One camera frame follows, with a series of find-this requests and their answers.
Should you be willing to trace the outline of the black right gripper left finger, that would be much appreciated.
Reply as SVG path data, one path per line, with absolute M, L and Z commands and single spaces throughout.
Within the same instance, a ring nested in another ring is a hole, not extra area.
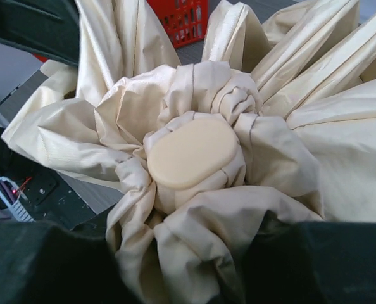
M 138 303 L 100 237 L 0 221 L 0 303 Z

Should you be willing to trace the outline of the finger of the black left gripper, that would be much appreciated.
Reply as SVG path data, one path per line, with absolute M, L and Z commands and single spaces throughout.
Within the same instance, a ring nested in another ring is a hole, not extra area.
M 0 0 L 0 43 L 77 66 L 79 12 L 74 0 Z

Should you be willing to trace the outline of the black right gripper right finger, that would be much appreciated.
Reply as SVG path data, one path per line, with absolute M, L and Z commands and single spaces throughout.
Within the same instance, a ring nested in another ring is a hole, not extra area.
M 247 303 L 376 303 L 376 224 L 267 212 L 242 270 Z

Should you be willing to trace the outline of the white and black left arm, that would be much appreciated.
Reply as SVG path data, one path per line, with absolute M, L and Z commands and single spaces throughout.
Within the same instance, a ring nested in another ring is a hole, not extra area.
M 75 1 L 0 1 L 0 43 L 76 67 L 79 60 L 79 12 Z M 22 175 L 30 160 L 1 139 L 0 176 Z

